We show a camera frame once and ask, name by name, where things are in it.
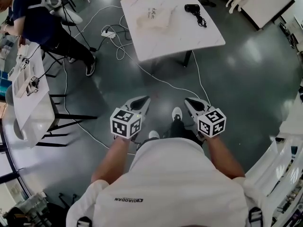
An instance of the marble table top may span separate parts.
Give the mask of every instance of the marble table top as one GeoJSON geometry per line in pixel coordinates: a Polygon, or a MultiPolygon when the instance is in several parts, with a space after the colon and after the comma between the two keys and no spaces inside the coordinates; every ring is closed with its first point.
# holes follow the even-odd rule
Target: marble table top
{"type": "Polygon", "coordinates": [[[198,0],[121,0],[121,5],[140,61],[225,44],[217,26],[198,0]],[[200,27],[197,18],[184,10],[186,4],[200,6],[207,28],[200,27]],[[169,27],[164,30],[139,28],[137,18],[143,9],[148,8],[173,9],[169,27]]]}

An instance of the dark blue shirt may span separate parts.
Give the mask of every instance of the dark blue shirt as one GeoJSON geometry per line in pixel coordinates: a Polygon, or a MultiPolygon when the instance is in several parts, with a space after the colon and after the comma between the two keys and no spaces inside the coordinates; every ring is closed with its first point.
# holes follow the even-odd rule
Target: dark blue shirt
{"type": "Polygon", "coordinates": [[[28,6],[40,3],[41,0],[14,0],[13,9],[9,8],[9,17],[14,21],[25,16],[22,36],[29,41],[45,44],[61,27],[61,23],[45,7],[28,9],[28,6]]]}

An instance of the electrical outlet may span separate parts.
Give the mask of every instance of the electrical outlet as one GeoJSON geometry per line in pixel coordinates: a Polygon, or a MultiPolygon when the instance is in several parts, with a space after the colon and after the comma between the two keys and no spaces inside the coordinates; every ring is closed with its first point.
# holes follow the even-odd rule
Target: electrical outlet
{"type": "Polygon", "coordinates": [[[116,33],[110,31],[106,32],[105,30],[103,30],[101,36],[113,39],[115,38],[116,33]]]}

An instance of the white t-shirt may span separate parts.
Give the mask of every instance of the white t-shirt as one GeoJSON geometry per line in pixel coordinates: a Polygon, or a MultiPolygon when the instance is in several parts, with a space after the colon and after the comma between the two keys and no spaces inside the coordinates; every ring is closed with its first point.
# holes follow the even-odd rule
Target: white t-shirt
{"type": "MultiPolygon", "coordinates": [[[[244,180],[216,170],[191,140],[149,141],[128,173],[111,185],[98,180],[88,187],[69,210],[67,227],[84,216],[93,227],[244,227],[246,196],[265,206],[265,198],[244,180]]],[[[264,221],[270,226],[270,219],[264,221]]]]}

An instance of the gray floor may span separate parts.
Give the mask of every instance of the gray floor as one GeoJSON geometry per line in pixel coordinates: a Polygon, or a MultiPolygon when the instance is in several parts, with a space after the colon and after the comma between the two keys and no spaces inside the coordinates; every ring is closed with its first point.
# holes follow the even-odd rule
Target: gray floor
{"type": "MultiPolygon", "coordinates": [[[[91,0],[90,4],[82,0],[74,1],[84,19],[80,28],[100,8],[120,6],[120,0],[91,0]]],[[[300,84],[302,69],[296,51],[291,49],[276,25],[269,24],[264,30],[256,32],[241,13],[235,11],[230,15],[225,1],[214,1],[218,6],[206,10],[217,24],[226,45],[195,53],[201,81],[212,104],[227,116],[222,139],[247,171],[266,151],[270,145],[269,136],[277,135],[282,120],[287,117],[300,84]]],[[[122,10],[117,8],[99,12],[83,33],[90,46],[98,47],[102,39],[101,28],[106,24],[118,24],[122,14],[122,10]]],[[[120,35],[122,43],[126,44],[123,33],[120,35]]],[[[132,45],[126,50],[136,58],[132,45]]],[[[177,87],[192,90],[205,99],[193,58],[188,68],[179,64],[184,55],[180,53],[163,58],[155,76],[177,87]]],[[[156,81],[127,57],[122,61],[116,60],[116,48],[108,40],[96,56],[96,72],[91,78],[85,76],[85,68],[80,61],[72,65],[66,62],[66,107],[71,114],[98,116],[97,120],[82,124],[98,140],[110,145],[113,140],[109,129],[111,113],[127,99],[140,95],[149,95],[152,101],[138,141],[144,140],[150,130],[163,133],[172,120],[171,111],[175,106],[183,110],[184,122],[192,123],[183,104],[185,97],[192,96],[190,93],[156,81]]],[[[52,59],[46,58],[46,62],[45,68],[48,68],[52,59]]],[[[142,66],[148,71],[151,69],[148,62],[142,66]]],[[[63,68],[55,65],[50,72],[57,74],[55,79],[48,79],[51,93],[64,93],[63,68]]],[[[65,113],[62,104],[58,108],[65,113]]],[[[66,148],[27,149],[17,141],[10,145],[17,167],[24,167],[20,173],[28,188],[32,192],[44,190],[54,200],[59,192],[70,196],[73,193],[83,194],[91,173],[107,151],[77,125],[60,132],[70,132],[68,137],[56,139],[58,143],[69,142],[66,148]]],[[[132,159],[133,156],[129,156],[128,166],[132,159]]]]}

